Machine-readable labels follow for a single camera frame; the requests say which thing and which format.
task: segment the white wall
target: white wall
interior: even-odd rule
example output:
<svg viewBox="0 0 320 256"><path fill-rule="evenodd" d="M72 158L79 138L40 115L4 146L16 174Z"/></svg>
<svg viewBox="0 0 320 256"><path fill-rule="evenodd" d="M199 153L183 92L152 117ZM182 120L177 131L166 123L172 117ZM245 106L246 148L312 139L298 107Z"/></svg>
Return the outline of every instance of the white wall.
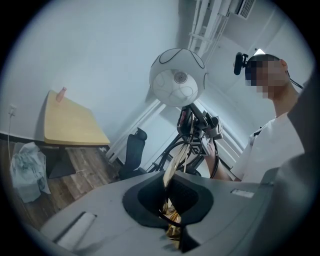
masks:
<svg viewBox="0 0 320 256"><path fill-rule="evenodd" d="M114 142L146 107L149 69L177 45L178 0L74 0L48 4L14 45L1 76L0 132L43 140L49 90L90 108Z"/></svg>

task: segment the person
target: person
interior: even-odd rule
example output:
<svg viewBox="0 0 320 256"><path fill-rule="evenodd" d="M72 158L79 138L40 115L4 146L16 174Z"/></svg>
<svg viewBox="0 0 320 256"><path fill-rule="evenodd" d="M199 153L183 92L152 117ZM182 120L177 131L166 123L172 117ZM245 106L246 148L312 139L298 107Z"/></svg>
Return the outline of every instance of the person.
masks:
<svg viewBox="0 0 320 256"><path fill-rule="evenodd" d="M288 65L270 54L251 57L245 68L245 80L273 102L275 118L253 133L238 161L231 169L234 181L260 183L266 171L280 167L285 161L304 153L300 138L287 113L298 100L298 92L291 83ZM213 143L205 157L210 174L216 159ZM213 179L232 181L219 163Z"/></svg>

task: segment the wooden floor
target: wooden floor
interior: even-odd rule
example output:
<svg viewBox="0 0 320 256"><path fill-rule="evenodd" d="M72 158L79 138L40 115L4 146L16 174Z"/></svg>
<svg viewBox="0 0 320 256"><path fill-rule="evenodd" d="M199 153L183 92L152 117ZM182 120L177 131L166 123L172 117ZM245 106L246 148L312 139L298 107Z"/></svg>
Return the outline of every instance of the wooden floor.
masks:
<svg viewBox="0 0 320 256"><path fill-rule="evenodd" d="M10 142L11 157L14 146L15 143ZM105 152L101 152L99 148L67 148L67 152L76 174L47 179L51 194L41 192L41 196L35 201L23 203L12 187L8 142L0 140L0 168L3 188L19 218L38 230L51 216L86 193L97 187L118 181L118 171L121 166L117 162L109 164L105 159Z"/></svg>

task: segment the white shirt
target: white shirt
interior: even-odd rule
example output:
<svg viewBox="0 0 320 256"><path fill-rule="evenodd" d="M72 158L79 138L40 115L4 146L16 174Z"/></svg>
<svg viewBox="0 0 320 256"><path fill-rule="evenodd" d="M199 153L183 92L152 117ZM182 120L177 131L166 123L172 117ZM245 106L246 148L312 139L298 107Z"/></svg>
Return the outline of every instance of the white shirt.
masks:
<svg viewBox="0 0 320 256"><path fill-rule="evenodd" d="M231 172L242 182L260 183L266 171L305 152L287 113L269 121L259 135L252 134Z"/></svg>

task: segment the office chair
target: office chair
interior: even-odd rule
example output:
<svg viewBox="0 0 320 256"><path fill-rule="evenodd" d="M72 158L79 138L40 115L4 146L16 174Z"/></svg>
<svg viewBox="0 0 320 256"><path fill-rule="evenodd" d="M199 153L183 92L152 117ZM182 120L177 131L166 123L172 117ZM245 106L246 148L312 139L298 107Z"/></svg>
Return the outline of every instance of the office chair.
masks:
<svg viewBox="0 0 320 256"><path fill-rule="evenodd" d="M141 167L142 153L146 144L147 134L138 128L136 133L128 136L124 166L119 170L119 178L126 180L147 172Z"/></svg>

